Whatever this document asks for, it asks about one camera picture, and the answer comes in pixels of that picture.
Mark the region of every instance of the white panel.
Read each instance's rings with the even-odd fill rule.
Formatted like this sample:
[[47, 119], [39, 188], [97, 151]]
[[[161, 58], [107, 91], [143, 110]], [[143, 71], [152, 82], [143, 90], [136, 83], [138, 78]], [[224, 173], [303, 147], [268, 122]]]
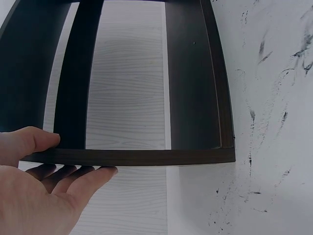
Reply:
[[93, 56], [86, 148], [165, 148], [163, 5], [105, 1]]

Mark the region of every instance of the fingernail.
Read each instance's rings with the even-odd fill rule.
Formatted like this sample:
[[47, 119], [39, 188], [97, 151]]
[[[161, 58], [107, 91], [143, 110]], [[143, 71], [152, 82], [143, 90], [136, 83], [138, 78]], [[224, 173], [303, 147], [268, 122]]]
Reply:
[[115, 172], [113, 173], [113, 176], [116, 175], [118, 173], [118, 169], [115, 168]]
[[113, 176], [118, 173], [118, 169], [117, 169], [115, 166], [102, 166], [102, 167], [100, 167], [100, 168], [114, 168], [115, 170], [114, 170]]

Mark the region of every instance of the black stain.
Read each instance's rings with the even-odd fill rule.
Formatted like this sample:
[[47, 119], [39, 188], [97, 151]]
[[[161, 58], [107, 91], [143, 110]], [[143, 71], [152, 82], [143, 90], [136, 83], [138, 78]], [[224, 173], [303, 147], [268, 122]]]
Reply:
[[263, 40], [260, 44], [260, 49], [259, 49], [259, 55], [263, 54], [264, 51], [264, 44], [265, 44], [265, 40]]
[[284, 114], [284, 116], [283, 116], [283, 119], [282, 119], [282, 122], [285, 122], [286, 119], [287, 119], [287, 117], [288, 117], [288, 112], [285, 112], [285, 114]]
[[304, 34], [304, 38], [303, 38], [303, 42], [302, 42], [302, 47], [301, 50], [299, 50], [298, 52], [296, 52], [295, 54], [293, 54], [293, 57], [302, 57], [304, 52], [309, 49], [309, 45], [312, 44], [312, 39], [313, 39], [313, 35], [305, 32]]
[[262, 212], [262, 213], [267, 213], [267, 212], [268, 212], [268, 210], [260, 211], [260, 210], [255, 209], [255, 208], [252, 208], [252, 209], [254, 209], [254, 210], [257, 211], [257, 212]]
[[306, 17], [312, 11], [313, 11], [313, 5], [309, 8], [309, 10], [306, 11], [306, 13], [303, 14], [303, 16], [301, 16], [300, 19], [302, 20], [304, 17]]
[[252, 118], [252, 121], [254, 122], [254, 120], [255, 120], [255, 112], [252, 109], [249, 109], [249, 112], [250, 112], [250, 116]]
[[308, 74], [308, 72], [310, 71], [310, 69], [312, 68], [312, 66], [313, 66], [313, 62], [312, 63], [310, 63], [309, 65], [307, 65], [307, 66], [304, 66], [304, 61], [303, 61], [303, 63], [302, 63], [302, 68], [304, 69], [304, 71], [305, 71], [305, 75], [307, 75]]
[[290, 174], [291, 168], [289, 170], [286, 170], [285, 173], [283, 174], [283, 178], [288, 176]]
[[270, 55], [272, 55], [272, 53], [273, 53], [273, 51], [271, 51], [269, 54], [267, 54], [267, 56], [265, 56], [265, 57], [259, 62], [259, 64], [262, 63], [262, 62], [264, 62], [264, 61], [266, 61], [266, 59], [269, 58]]
[[262, 194], [261, 192], [250, 192], [250, 193], [252, 193], [252, 194]]

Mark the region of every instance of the black marks on wall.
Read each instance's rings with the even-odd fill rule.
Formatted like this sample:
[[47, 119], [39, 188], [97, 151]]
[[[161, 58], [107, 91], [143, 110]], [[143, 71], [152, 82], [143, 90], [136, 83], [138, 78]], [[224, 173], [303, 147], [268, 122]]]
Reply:
[[262, 212], [262, 213], [267, 213], [267, 212], [268, 212], [268, 210], [263, 210], [263, 211], [261, 211], [261, 210], [255, 209], [255, 208], [252, 208], [252, 209], [255, 210], [255, 211], [257, 211], [257, 212]]
[[283, 181], [289, 176], [289, 174], [290, 174], [290, 172], [291, 172], [291, 168], [292, 168], [292, 167], [290, 167], [289, 169], [287, 169], [287, 170], [282, 174], [282, 176], [281, 176], [281, 178], [280, 178], [280, 181], [279, 181], [277, 184], [274, 185], [274, 191], [275, 191], [275, 193], [274, 193], [274, 196], [273, 196], [272, 199], [271, 199], [271, 204], [273, 204], [274, 198], [275, 198], [276, 195], [277, 195], [277, 189], [278, 189], [279, 186], [283, 183]]
[[284, 116], [283, 116], [283, 119], [282, 119], [282, 123], [284, 123], [286, 121], [287, 116], [288, 116], [288, 112], [285, 112]]
[[278, 137], [280, 135], [280, 132], [283, 129], [285, 122], [287, 120], [287, 117], [288, 117], [288, 112], [287, 112], [287, 107], [285, 107], [283, 110], [282, 118], [280, 120], [280, 126], [279, 126], [278, 132], [276, 134], [276, 137]]
[[304, 65], [304, 61], [302, 62], [302, 68], [303, 68], [304, 71], [305, 71], [305, 75], [308, 74], [308, 72], [310, 71], [310, 69], [312, 68], [312, 66], [313, 66], [313, 61], [312, 61], [310, 64], [308, 64], [307, 66]]
[[241, 15], [241, 19], [240, 19], [240, 22], [242, 24], [242, 26], [246, 25], [246, 23], [248, 23], [248, 13], [249, 13], [249, 10], [247, 10], [246, 12], [243, 12], [242, 15]]
[[291, 57], [295, 58], [293, 68], [300, 69], [307, 75], [313, 66], [313, 58], [310, 55], [313, 47], [313, 8], [311, 7], [301, 19], [306, 19], [301, 48]]
[[282, 176], [282, 178], [284, 179], [286, 176], [288, 176], [290, 174], [291, 168], [289, 170], [286, 170]]
[[255, 121], [255, 112], [251, 109], [250, 106], [248, 106], [248, 109], [249, 109], [250, 117], [251, 117], [252, 121], [254, 122]]
[[249, 194], [262, 194], [261, 192], [254, 192], [254, 191], [251, 191], [249, 192]]
[[301, 20], [303, 20], [308, 14], [313, 12], [313, 5], [301, 16]]
[[261, 57], [262, 57], [263, 52], [264, 52], [264, 45], [265, 45], [265, 39], [263, 39], [263, 41], [260, 44], [259, 56], [261, 56]]
[[310, 48], [310, 45], [312, 44], [312, 39], [313, 35], [308, 32], [308, 29], [306, 29], [304, 32], [301, 49], [292, 56], [298, 58], [302, 57], [304, 55], [304, 52]]
[[269, 54], [267, 54], [262, 60], [259, 61], [258, 64], [263, 63], [264, 61], [266, 61], [266, 59], [268, 59], [270, 57], [270, 55], [272, 55], [273, 51], [271, 51]]
[[243, 48], [245, 47], [246, 45], [246, 24], [248, 23], [248, 13], [249, 13], [249, 10], [243, 12], [241, 14], [241, 18], [240, 18], [240, 22], [241, 22], [241, 30], [243, 32]]

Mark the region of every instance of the white wall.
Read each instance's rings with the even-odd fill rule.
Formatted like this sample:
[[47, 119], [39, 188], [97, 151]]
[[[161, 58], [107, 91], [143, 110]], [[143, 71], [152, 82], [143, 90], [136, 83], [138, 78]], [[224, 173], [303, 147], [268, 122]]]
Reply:
[[312, 4], [212, 1], [237, 162], [167, 169], [169, 235], [312, 234]]

